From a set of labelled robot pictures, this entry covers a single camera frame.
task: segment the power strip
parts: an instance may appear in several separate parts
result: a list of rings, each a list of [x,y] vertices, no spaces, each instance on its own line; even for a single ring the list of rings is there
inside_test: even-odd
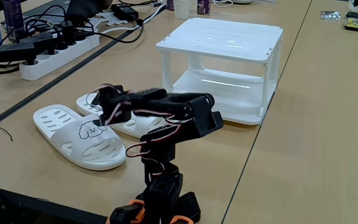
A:
[[[99,46],[99,40],[100,36],[92,35],[85,40],[77,41],[65,50],[57,50],[57,54],[38,55],[35,65],[20,63],[20,76],[24,80],[35,81]]]

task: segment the wooden table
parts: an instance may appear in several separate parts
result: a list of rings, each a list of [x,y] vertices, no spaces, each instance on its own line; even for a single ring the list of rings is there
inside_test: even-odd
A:
[[[49,1],[50,0],[31,0],[31,1],[23,2],[22,10],[28,11],[42,4],[45,4],[46,2]],[[150,6],[142,6],[137,8],[137,10],[139,10],[140,18],[146,18],[147,16],[154,13],[156,9],[157,8],[152,8]],[[0,21],[3,21],[4,19],[5,19],[4,12],[0,11]],[[128,26],[130,27],[134,25],[135,24],[133,22],[128,24]],[[99,26],[99,29],[106,30],[112,27],[114,26],[108,27],[106,23],[103,23]],[[109,35],[113,37],[118,37],[123,33],[125,33],[124,30],[117,30],[117,31],[110,32]],[[13,107],[14,105],[18,104],[18,102],[22,101],[23,99],[30,96],[37,90],[41,89],[43,86],[50,83],[54,79],[58,78],[60,75],[67,72],[69,69],[73,68],[75,65],[79,64],[81,61],[88,58],[93,53],[97,52],[98,50],[100,50],[110,42],[111,42],[110,39],[101,38],[100,45],[98,47],[94,48],[93,50],[90,50],[89,52],[71,61],[70,63],[60,67],[59,69],[33,82],[21,79],[19,72],[0,75],[0,114],[8,110],[9,108]]]
[[[313,0],[245,172],[232,223],[358,223],[358,32]]]
[[[276,5],[255,2],[219,10],[213,7],[210,17],[283,27],[283,68],[309,3],[282,0]],[[76,99],[101,83],[136,90],[161,86],[161,56],[155,43],[182,22],[174,19],[173,12],[162,12],[146,25],[138,42],[117,44],[5,119],[0,125],[13,134],[14,142],[0,131],[0,165],[4,167],[0,166],[0,188],[101,215],[109,215],[143,191],[143,166],[138,159],[128,159],[123,166],[106,172],[84,170],[68,162],[48,143],[35,127],[32,115],[51,104],[75,110]],[[174,76],[186,69],[186,60],[184,55],[173,55]],[[205,65],[233,72],[260,69],[225,60],[211,60]],[[210,136],[177,145],[173,163],[185,176],[182,192],[197,194],[202,223],[221,222],[258,129],[226,123]],[[138,141],[124,134],[120,137],[126,146]]]

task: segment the slipper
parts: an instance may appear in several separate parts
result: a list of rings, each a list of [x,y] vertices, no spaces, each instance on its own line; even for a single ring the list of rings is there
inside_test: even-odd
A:
[[[92,102],[93,99],[96,97],[96,95],[97,95],[96,93],[89,94],[88,102]],[[86,96],[87,95],[84,95],[77,99],[76,105],[78,111],[83,115],[89,115],[89,114],[101,115],[103,113],[102,111],[96,109],[95,107],[92,107],[86,102]],[[165,125],[166,122],[164,121],[163,118],[139,117],[139,116],[135,116],[132,113],[132,117],[129,121],[125,123],[113,124],[111,125],[111,127],[124,134],[140,139],[140,137],[147,134],[147,132]]]
[[[89,170],[108,170],[124,163],[125,147],[110,127],[98,127],[96,114],[81,117],[63,105],[50,105],[33,115],[38,130],[72,163]]]

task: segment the white cup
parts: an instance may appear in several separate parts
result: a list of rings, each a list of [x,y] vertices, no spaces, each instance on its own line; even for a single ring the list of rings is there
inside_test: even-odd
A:
[[[173,0],[175,18],[187,19],[189,17],[191,0]]]

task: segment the white plastic shelf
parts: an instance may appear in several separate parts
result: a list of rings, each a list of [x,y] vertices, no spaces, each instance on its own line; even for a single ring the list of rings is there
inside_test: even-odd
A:
[[[259,124],[260,104],[264,79],[249,75],[220,72],[209,69],[191,69],[173,85],[172,92],[210,93],[214,96],[213,111],[220,111],[223,119],[236,123]],[[270,81],[268,95],[271,98],[276,84]]]
[[[275,26],[188,19],[157,43],[163,56],[162,86],[170,92],[210,93],[213,110],[227,121],[260,124],[277,86],[283,29]],[[188,70],[171,83],[170,53],[189,55]],[[264,74],[245,75],[205,69],[201,57],[264,66]]]

